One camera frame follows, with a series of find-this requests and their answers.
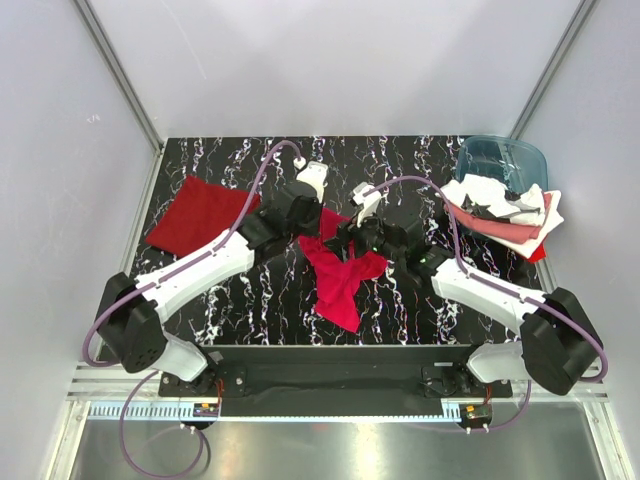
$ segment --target red cloth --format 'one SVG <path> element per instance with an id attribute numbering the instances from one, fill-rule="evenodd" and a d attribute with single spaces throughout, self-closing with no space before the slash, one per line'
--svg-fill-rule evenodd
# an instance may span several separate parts
<path id="1" fill-rule="evenodd" d="M 353 296 L 362 280 L 377 278 L 387 268 L 387 261 L 373 252 L 346 263 L 324 246 L 324 241 L 336 234 L 338 225 L 348 220 L 328 209 L 322 210 L 320 237 L 300 237 L 302 252 L 316 271 L 318 303 L 316 312 L 336 325 L 355 332 L 360 325 Z"/>
<path id="2" fill-rule="evenodd" d="M 189 255 L 229 228 L 248 196 L 189 175 L 146 242 L 178 257 Z M 248 212 L 258 205 L 260 196 L 255 195 Z"/>
<path id="3" fill-rule="evenodd" d="M 551 204 L 550 193 L 544 193 L 544 208 L 549 211 L 549 205 Z M 453 215 L 456 219 L 465 227 L 470 230 L 474 230 L 478 233 L 484 233 L 485 235 L 491 235 L 493 237 L 503 238 L 509 242 L 523 244 L 530 238 L 538 238 L 542 227 L 535 227 L 532 225 L 517 225 L 515 223 L 503 223 L 494 222 L 492 220 L 483 220 L 476 218 L 473 215 L 461 210 L 460 208 L 453 206 Z"/>
<path id="4" fill-rule="evenodd" d="M 531 254 L 527 260 L 529 263 L 536 263 L 547 257 L 547 252 L 544 251 L 544 245 L 541 243 L 538 248 L 536 248 L 535 252 Z"/>

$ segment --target black marble surface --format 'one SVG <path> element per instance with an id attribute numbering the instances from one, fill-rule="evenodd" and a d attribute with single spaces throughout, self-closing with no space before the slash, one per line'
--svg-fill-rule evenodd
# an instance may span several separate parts
<path id="1" fill-rule="evenodd" d="M 329 165 L 327 207 L 351 216 L 347 194 L 363 181 L 379 184 L 399 175 L 426 175 L 437 185 L 455 171 L 457 136 L 289 138 L 308 160 Z M 187 175 L 230 188 L 249 189 L 260 162 L 279 138 L 183 138 L 167 144 L 145 219 L 132 274 L 167 265 L 172 255 L 144 243 L 166 212 Z M 263 198 L 295 177 L 294 154 L 283 150 L 260 185 Z M 384 206 L 419 206 L 430 240 L 452 247 L 448 219 L 433 191 L 415 183 L 391 188 Z M 539 288 L 536 270 L 494 242 L 462 239 L 467 260 L 493 275 Z M 506 329 L 484 315 L 451 301 L 416 291 L 393 275 L 363 282 L 356 306 L 359 330 L 344 331 L 314 312 L 313 268 L 292 245 L 285 255 L 217 285 L 194 299 L 166 325 L 168 331 L 202 345 L 373 345 L 503 342 Z"/>

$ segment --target fabric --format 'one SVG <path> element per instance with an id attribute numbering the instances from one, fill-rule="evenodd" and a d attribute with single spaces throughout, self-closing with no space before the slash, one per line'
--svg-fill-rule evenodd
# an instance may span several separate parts
<path id="1" fill-rule="evenodd" d="M 530 259 L 536 250 L 542 245 L 542 242 L 549 232 L 551 232 L 554 228 L 564 222 L 564 218 L 560 216 L 558 213 L 558 204 L 560 203 L 560 198 L 562 194 L 557 191 L 547 192 L 551 194 L 551 204 L 549 205 L 549 211 L 547 214 L 547 219 L 544 222 L 544 225 L 540 229 L 540 233 L 538 234 L 538 238 L 530 238 L 523 244 L 517 244 L 510 242 L 509 240 L 505 240 L 503 238 L 495 237 L 493 235 L 487 235 L 488 238 L 495 240 L 498 243 L 501 243 L 507 248 L 510 248 L 514 252 L 522 255 L 526 259 Z"/>
<path id="2" fill-rule="evenodd" d="M 544 245 L 540 244 L 540 246 L 536 248 L 536 251 L 533 252 L 527 260 L 529 263 L 536 263 L 544 258 L 547 258 L 547 252 L 544 250 Z"/>
<path id="3" fill-rule="evenodd" d="M 345 330 L 355 332 L 360 325 L 360 315 L 353 296 L 362 280 L 377 278 L 384 273 L 387 260 L 368 252 L 343 263 L 327 249 L 323 242 L 334 237 L 338 225 L 347 220 L 325 208 L 320 220 L 320 236 L 300 237 L 298 243 L 316 271 L 316 312 Z"/>
<path id="4" fill-rule="evenodd" d="M 551 198 L 552 195 L 550 193 L 544 194 L 545 211 L 547 212 L 551 205 Z M 453 206 L 453 214 L 456 217 L 456 220 L 470 230 L 484 235 L 499 237 L 520 245 L 529 239 L 537 239 L 540 235 L 540 231 L 542 230 L 542 226 L 514 225 L 512 223 L 495 222 L 492 220 L 476 218 L 455 205 Z"/>
<path id="5" fill-rule="evenodd" d="M 189 175 L 146 242 L 178 257 L 189 255 L 231 227 L 248 196 Z M 247 213 L 259 205 L 255 195 Z"/>
<path id="6" fill-rule="evenodd" d="M 467 174 L 462 182 L 451 180 L 442 191 L 451 203 L 476 218 L 537 227 L 546 218 L 543 192 L 537 184 L 518 194 L 495 178 Z"/>

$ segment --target white walls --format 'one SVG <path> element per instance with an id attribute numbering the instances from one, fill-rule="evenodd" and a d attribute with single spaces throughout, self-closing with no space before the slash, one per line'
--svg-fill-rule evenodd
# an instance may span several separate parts
<path id="1" fill-rule="evenodd" d="M 152 151 L 68 0 L 0 0 L 0 477 L 34 479 Z"/>
<path id="2" fill-rule="evenodd" d="M 640 473 L 640 6 L 602 1 L 576 40 L 524 140 L 547 157 L 566 221 L 548 246 L 604 341 L 606 380 Z"/>
<path id="3" fill-rule="evenodd" d="M 508 134 L 578 0 L 92 0 L 161 136 Z"/>

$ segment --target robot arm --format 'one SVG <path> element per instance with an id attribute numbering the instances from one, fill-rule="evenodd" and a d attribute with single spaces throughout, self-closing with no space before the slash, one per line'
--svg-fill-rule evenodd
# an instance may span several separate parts
<path id="1" fill-rule="evenodd" d="M 406 212 L 397 215 L 385 209 L 384 217 L 379 217 L 376 210 L 381 195 L 373 190 L 367 184 L 354 189 L 352 203 L 359 211 L 351 221 L 338 227 L 336 237 L 326 242 L 327 247 L 343 261 L 351 255 L 351 242 L 355 257 L 376 252 L 395 262 L 396 270 L 426 294 L 435 293 L 469 306 L 521 338 L 518 342 L 478 347 L 469 355 L 464 372 L 457 372 L 456 378 L 467 377 L 470 383 L 483 384 L 502 379 L 533 379 L 552 393 L 568 393 L 597 358 L 597 352 L 584 337 L 556 321 L 536 303 L 563 313 L 602 346 L 575 295 L 562 288 L 546 294 L 519 287 L 470 265 L 463 270 L 450 252 L 425 245 L 423 222 L 418 216 Z M 398 218 L 408 219 L 401 225 L 396 221 Z M 446 395 L 444 383 L 440 387 Z"/>
<path id="2" fill-rule="evenodd" d="M 129 373 L 155 368 L 176 375 L 195 393 L 209 390 L 216 365 L 193 343 L 164 331 L 164 323 L 184 304 L 214 285 L 284 252 L 298 235 L 317 235 L 327 166 L 309 164 L 271 201 L 247 215 L 220 248 L 229 231 L 179 261 L 130 279 L 113 276 L 98 315 L 119 298 L 155 285 L 116 310 L 99 335 Z"/>

